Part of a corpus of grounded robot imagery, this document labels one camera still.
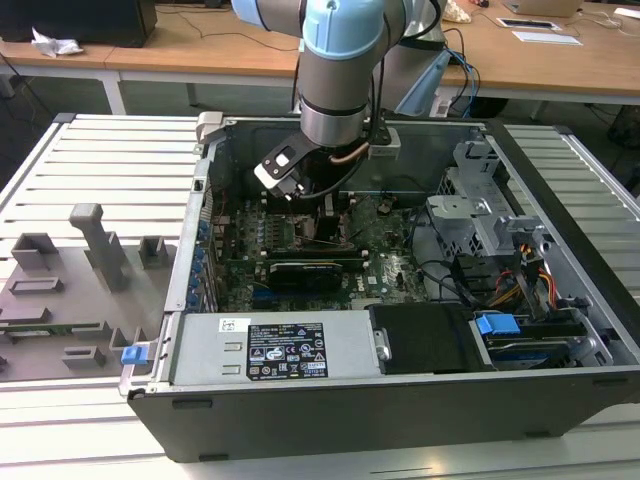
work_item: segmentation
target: paper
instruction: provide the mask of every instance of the paper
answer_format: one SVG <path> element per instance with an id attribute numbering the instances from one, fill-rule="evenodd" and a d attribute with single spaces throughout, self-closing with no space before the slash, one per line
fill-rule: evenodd
<path id="1" fill-rule="evenodd" d="M 616 8 L 616 11 L 613 13 L 616 15 L 622 15 L 624 17 L 640 19 L 640 11 L 638 10 L 630 10 L 628 8 Z"/>
<path id="2" fill-rule="evenodd" d="M 58 55 L 71 55 L 74 53 L 82 53 L 84 51 L 75 40 L 57 40 L 55 38 L 49 38 L 46 35 L 38 33 L 35 28 L 32 28 L 31 31 L 33 32 L 31 45 L 35 46 L 40 53 L 43 53 L 48 57 L 56 58 Z"/>
<path id="3" fill-rule="evenodd" d="M 512 32 L 523 42 L 535 43 L 555 43 L 558 45 L 582 45 L 578 40 L 570 35 L 558 35 L 557 33 L 538 32 Z"/>

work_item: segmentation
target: yellow wire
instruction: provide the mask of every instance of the yellow wire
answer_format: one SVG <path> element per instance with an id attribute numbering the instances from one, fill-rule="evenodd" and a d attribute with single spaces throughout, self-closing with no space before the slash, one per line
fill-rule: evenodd
<path id="1" fill-rule="evenodd" d="M 549 304 L 551 306 L 553 306 L 554 305 L 554 301 L 553 301 L 553 294 L 552 294 L 553 289 L 551 288 L 551 285 L 552 285 L 551 284 L 551 278 L 548 275 L 544 274 L 544 273 L 539 273 L 539 275 L 540 275 L 540 278 L 544 278 L 544 280 L 547 282 L 547 290 L 549 292 L 549 295 L 548 295 Z"/>
<path id="2" fill-rule="evenodd" d="M 500 304 L 506 302 L 507 300 L 509 300 L 514 295 L 517 295 L 519 292 L 520 292 L 520 286 L 516 285 L 511 290 L 509 290 L 507 293 L 502 295 L 500 298 L 494 300 L 489 306 L 490 307 L 495 307 L 496 305 L 500 305 Z"/>

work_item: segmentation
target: table leg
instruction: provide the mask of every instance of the table leg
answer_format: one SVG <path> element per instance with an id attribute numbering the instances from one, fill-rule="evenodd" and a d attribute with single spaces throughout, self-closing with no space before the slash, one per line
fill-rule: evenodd
<path id="1" fill-rule="evenodd" d="M 187 83 L 187 97 L 189 98 L 189 105 L 192 107 L 198 106 L 198 94 L 194 83 Z"/>
<path id="2" fill-rule="evenodd" d="M 10 75 L 0 75 L 0 97 L 2 98 L 13 98 L 16 94 L 9 81 L 10 78 Z"/>
<path id="3" fill-rule="evenodd" d="M 122 92 L 120 91 L 120 75 L 118 72 L 104 72 L 100 80 L 107 94 L 111 113 L 113 115 L 126 115 L 127 109 L 124 106 Z"/>
<path id="4" fill-rule="evenodd" d="M 538 120 L 538 117 L 544 113 L 548 106 L 549 102 L 546 100 L 536 103 L 536 106 L 534 107 L 533 112 L 531 112 L 531 115 L 529 115 L 529 118 L 534 121 Z"/>

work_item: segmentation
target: aluminum profile table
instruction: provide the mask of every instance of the aluminum profile table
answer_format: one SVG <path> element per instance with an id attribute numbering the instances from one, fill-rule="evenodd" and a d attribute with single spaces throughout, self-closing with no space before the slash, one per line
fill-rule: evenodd
<path id="1" fill-rule="evenodd" d="M 78 115 L 70 123 L 53 124 L 0 194 L 0 276 L 6 279 L 12 270 L 10 250 L 22 232 L 49 231 L 58 246 L 84 245 L 66 222 L 77 202 L 103 203 L 105 228 L 116 230 L 123 243 L 135 244 L 150 232 L 177 243 L 198 159 L 193 154 L 195 122 Z M 581 224 L 591 229 L 589 236 L 611 265 L 616 268 L 622 261 L 617 257 L 621 252 L 628 254 L 627 264 L 632 262 L 637 257 L 632 245 L 637 206 L 629 203 L 622 187 L 575 138 L 546 127 L 510 129 L 579 223 L 596 222 Z M 607 232 L 608 224 L 596 228 L 598 222 L 611 221 L 630 223 L 624 227 L 628 235 L 618 234 L 616 240 L 616 234 Z M 621 275 L 625 270 L 616 271 Z M 607 409 L 557 439 L 180 465 L 164 456 L 119 396 L 117 382 L 98 378 L 0 384 L 0 477 L 640 477 L 639 405 Z M 313 434 L 304 431 L 303 424 L 298 433 L 301 438 Z"/>
<path id="2" fill-rule="evenodd" d="M 508 127 L 631 295 L 640 302 L 640 205 L 571 134 L 553 127 Z M 525 213 L 535 211 L 515 181 Z"/>

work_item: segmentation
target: robotic arm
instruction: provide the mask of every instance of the robotic arm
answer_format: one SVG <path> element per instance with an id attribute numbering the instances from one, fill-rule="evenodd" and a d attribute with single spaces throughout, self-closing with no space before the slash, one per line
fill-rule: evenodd
<path id="1" fill-rule="evenodd" d="M 441 7 L 438 0 L 429 1 L 431 23 L 405 38 L 418 38 L 439 25 Z M 336 185 L 310 194 L 301 183 L 299 163 L 313 159 L 335 167 L 355 162 L 342 183 L 355 173 L 373 139 L 381 107 L 380 93 L 365 137 L 372 72 L 405 32 L 415 29 L 414 4 L 421 10 L 420 22 L 422 10 L 430 5 L 427 0 L 232 0 L 232 4 L 240 19 L 304 41 L 298 81 L 302 133 L 276 147 L 255 174 L 277 196 L 322 198 Z M 384 64 L 380 69 L 381 92 Z"/>

